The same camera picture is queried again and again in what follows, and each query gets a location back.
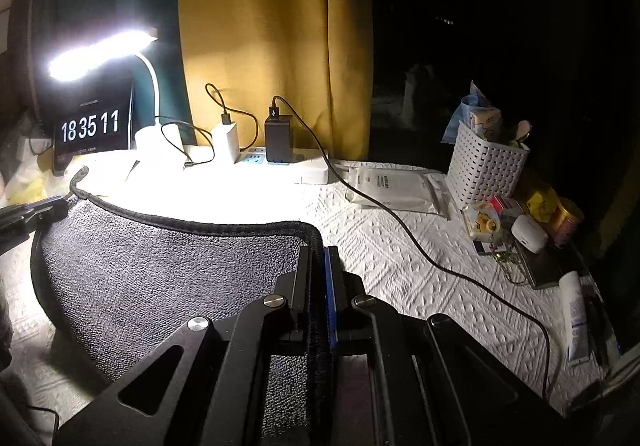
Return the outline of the gold tin can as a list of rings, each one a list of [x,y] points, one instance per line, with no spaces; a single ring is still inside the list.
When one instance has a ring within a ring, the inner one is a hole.
[[[572,201],[560,197],[548,222],[548,233],[556,247],[563,247],[582,223],[584,215]]]

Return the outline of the white usb charger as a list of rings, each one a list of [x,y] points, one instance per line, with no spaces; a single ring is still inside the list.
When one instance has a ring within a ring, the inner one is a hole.
[[[213,128],[212,140],[217,166],[234,165],[238,161],[241,151],[235,122],[218,123]]]

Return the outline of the white earbuds case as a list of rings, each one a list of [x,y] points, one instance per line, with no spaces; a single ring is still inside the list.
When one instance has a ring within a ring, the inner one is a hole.
[[[534,255],[546,247],[548,234],[529,214],[519,215],[511,226],[515,240]]]

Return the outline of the black power adapter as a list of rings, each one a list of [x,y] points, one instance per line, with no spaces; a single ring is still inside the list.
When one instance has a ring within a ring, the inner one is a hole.
[[[292,116],[281,115],[265,120],[266,158],[269,162],[293,161]]]

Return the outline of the purple and grey towel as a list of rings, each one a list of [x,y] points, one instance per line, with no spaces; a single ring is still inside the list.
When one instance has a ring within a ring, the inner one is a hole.
[[[110,385],[60,445],[325,445],[328,340],[292,350],[299,221],[210,224],[137,213],[75,189],[36,232],[43,310]]]

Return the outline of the yellow curtain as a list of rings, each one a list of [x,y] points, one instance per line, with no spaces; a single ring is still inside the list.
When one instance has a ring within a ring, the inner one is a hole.
[[[369,151],[373,80],[371,0],[178,0],[186,91],[193,120],[213,127],[206,93],[263,121],[273,96],[304,119],[298,144],[333,156]]]

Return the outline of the tablet showing clock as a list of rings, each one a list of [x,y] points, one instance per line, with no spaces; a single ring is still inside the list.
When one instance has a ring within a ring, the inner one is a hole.
[[[133,99],[130,77],[80,89],[55,119],[53,173],[61,177],[76,156],[130,149]]]

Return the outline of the white desk lamp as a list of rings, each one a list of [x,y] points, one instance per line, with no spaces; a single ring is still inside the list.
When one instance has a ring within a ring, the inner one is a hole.
[[[55,55],[48,64],[48,74],[62,106],[55,114],[54,122],[65,107],[73,102],[80,89],[106,84],[117,78],[130,77],[134,81],[134,71],[141,67],[146,70],[151,82],[153,122],[146,127],[138,127],[134,122],[134,102],[139,99],[134,82],[130,149],[137,152],[141,161],[162,162],[169,154],[173,154],[175,159],[182,158],[178,125],[175,120],[160,114],[160,83],[152,62],[144,54],[144,50],[156,40],[157,34],[152,29],[125,29]]]

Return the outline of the white perforated basket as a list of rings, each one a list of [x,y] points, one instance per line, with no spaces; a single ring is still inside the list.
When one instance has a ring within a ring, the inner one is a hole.
[[[449,194],[459,209],[511,197],[523,171],[529,148],[488,142],[459,122],[454,152],[446,175]]]

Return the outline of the white cream tube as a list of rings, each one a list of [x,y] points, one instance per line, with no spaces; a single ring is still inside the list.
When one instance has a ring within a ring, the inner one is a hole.
[[[565,327],[566,361],[570,366],[589,359],[587,312],[578,273],[571,271],[559,280]]]

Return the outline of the white wet wipes pack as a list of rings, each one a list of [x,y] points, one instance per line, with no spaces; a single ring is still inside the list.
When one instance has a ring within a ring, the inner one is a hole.
[[[350,203],[375,208],[373,201],[363,197],[366,194],[392,210],[435,214],[449,219],[446,193],[432,173],[358,167],[348,171],[346,182],[359,191],[346,191],[345,197]]]

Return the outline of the teal curtain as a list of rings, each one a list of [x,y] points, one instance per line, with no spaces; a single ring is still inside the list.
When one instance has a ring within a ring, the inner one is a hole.
[[[10,34],[12,50],[25,76],[25,98],[41,125],[51,130],[62,103],[56,98],[48,64],[58,53],[125,29],[152,29],[157,40],[144,50],[160,83],[160,114],[172,120],[192,119],[180,42],[178,0],[14,0]],[[153,122],[151,82],[146,70],[134,71],[139,99],[134,122]]]

